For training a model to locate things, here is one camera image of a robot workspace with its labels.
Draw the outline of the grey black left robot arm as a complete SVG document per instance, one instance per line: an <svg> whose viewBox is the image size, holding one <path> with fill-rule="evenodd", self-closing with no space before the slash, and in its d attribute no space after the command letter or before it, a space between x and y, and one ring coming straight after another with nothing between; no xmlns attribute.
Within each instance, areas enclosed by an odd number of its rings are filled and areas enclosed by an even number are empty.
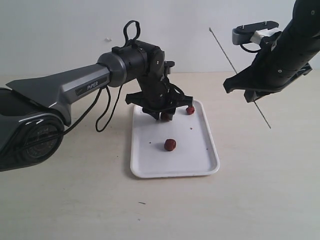
<svg viewBox="0 0 320 240"><path fill-rule="evenodd" d="M102 54L97 63L44 77L19 79L0 90L0 169L34 166L59 148L76 126L71 105L81 98L137 80L140 92L126 96L154 119L173 117L176 109L192 106L193 98L168 78L173 61L160 47L129 40Z"/></svg>

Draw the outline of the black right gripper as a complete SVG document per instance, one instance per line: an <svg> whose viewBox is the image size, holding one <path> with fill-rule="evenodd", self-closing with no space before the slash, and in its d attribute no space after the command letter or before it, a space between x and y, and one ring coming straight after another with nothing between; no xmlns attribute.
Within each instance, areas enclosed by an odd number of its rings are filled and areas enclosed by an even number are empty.
<svg viewBox="0 0 320 240"><path fill-rule="evenodd" d="M313 58L312 38L263 37L260 47L251 66L223 82L227 94L244 90L247 103L281 92L312 70L309 64Z"/></svg>

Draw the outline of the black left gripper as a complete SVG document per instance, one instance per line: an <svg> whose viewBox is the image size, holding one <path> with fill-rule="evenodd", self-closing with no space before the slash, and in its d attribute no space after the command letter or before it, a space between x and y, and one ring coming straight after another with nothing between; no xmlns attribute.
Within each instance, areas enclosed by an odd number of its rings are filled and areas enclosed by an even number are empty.
<svg viewBox="0 0 320 240"><path fill-rule="evenodd" d="M160 120L163 112L164 121L172 121L176 108L193 106L194 99L186 95L178 86L171 83L168 75L174 61L165 61L159 70L151 68L150 71L137 78L140 92L129 93L125 102L142 107L144 114L150 115L155 120Z"/></svg>

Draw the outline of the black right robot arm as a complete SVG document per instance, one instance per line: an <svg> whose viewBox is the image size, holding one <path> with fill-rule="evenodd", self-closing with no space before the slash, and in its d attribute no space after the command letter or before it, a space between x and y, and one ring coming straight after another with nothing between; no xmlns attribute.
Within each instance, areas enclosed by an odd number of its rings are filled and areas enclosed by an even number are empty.
<svg viewBox="0 0 320 240"><path fill-rule="evenodd" d="M284 30L275 21L240 25L232 30L232 43L254 43L260 49L250 66L224 81L226 93L243 90L251 103L281 92L312 70L309 62L320 51L320 2L297 0Z"/></svg>

